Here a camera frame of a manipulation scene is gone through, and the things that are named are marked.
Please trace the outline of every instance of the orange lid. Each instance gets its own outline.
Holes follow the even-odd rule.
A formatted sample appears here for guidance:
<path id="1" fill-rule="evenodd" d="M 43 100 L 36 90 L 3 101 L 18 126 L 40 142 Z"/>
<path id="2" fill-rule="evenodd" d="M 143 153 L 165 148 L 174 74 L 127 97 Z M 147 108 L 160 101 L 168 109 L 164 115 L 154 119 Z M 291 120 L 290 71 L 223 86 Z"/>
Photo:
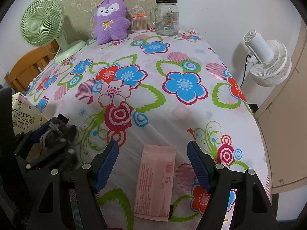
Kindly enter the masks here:
<path id="1" fill-rule="evenodd" d="M 144 17 L 144 16 L 147 16 L 147 15 L 146 14 L 136 14 L 136 15 L 133 15 L 132 18 Z"/>

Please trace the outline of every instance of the glass mug handle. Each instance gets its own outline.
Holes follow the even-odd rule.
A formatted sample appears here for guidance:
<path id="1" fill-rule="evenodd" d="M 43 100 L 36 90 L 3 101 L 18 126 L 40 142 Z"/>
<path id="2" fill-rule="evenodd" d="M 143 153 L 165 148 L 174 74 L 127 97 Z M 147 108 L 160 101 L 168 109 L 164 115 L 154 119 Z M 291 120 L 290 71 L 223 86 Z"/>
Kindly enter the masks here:
<path id="1" fill-rule="evenodd" d="M 152 9 L 151 9 L 151 11 L 150 11 L 150 19 L 149 19 L 149 21 L 150 21 L 150 23 L 151 24 L 153 24 L 154 26 L 156 26 L 156 19 L 155 19 L 155 16 L 154 16 L 154 13 L 155 13 L 155 7 L 153 7 Z"/>

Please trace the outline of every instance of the cotton swab container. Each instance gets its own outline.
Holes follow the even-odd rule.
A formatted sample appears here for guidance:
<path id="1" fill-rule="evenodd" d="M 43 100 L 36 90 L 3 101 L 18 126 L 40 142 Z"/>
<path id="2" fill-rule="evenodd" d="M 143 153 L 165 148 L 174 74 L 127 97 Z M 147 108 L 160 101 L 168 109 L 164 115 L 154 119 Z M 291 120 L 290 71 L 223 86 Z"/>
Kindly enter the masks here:
<path id="1" fill-rule="evenodd" d="M 135 33 L 147 32 L 147 15 L 137 14 L 132 16 L 132 23 Z"/>

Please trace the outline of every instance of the black cable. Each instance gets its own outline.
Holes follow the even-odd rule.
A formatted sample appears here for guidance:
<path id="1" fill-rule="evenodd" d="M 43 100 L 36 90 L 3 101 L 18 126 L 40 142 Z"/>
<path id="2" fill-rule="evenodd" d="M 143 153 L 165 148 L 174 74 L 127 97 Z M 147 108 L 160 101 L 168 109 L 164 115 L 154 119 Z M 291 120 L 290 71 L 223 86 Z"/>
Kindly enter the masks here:
<path id="1" fill-rule="evenodd" d="M 240 88 L 241 88 L 241 86 L 243 85 L 243 82 L 244 82 L 244 79 L 245 79 L 246 67 L 247 67 L 247 65 L 248 65 L 248 57 L 250 58 L 251 56 L 250 56 L 250 55 L 246 56 L 245 68 L 244 68 L 244 74 L 243 74 L 243 80 L 242 80 L 242 84 L 240 85 Z"/>

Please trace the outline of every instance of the beige door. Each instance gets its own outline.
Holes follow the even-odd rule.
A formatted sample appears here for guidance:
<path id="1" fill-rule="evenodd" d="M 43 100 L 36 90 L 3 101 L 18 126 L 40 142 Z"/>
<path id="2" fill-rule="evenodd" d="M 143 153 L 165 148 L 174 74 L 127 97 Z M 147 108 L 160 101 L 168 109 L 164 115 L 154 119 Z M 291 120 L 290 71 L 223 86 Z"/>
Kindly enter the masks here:
<path id="1" fill-rule="evenodd" d="M 256 115 L 267 146 L 272 193 L 307 184 L 307 44 L 303 33 L 297 62 L 292 58 L 292 75 L 265 111 Z"/>

